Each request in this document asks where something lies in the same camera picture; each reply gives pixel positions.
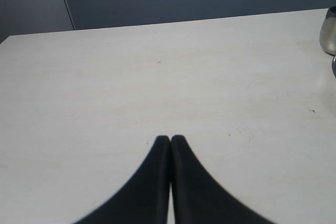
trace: table surface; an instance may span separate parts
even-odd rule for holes
[[[0,45],[0,222],[74,222],[128,180],[157,135],[184,134],[214,178],[265,217],[334,223],[325,14],[9,37]]]

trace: white tabletop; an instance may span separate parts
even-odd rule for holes
[[[335,223],[325,13],[9,37],[0,45],[0,223],[74,222],[162,134],[184,134],[215,179],[265,217]]]

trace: white table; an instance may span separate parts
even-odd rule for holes
[[[9,37],[0,223],[74,222],[128,180],[160,134],[184,134],[208,171],[265,217],[335,223],[325,13]]]

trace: silver mug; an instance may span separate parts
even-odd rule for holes
[[[336,6],[328,9],[320,32],[320,45],[324,51],[334,55],[332,71],[336,77]]]

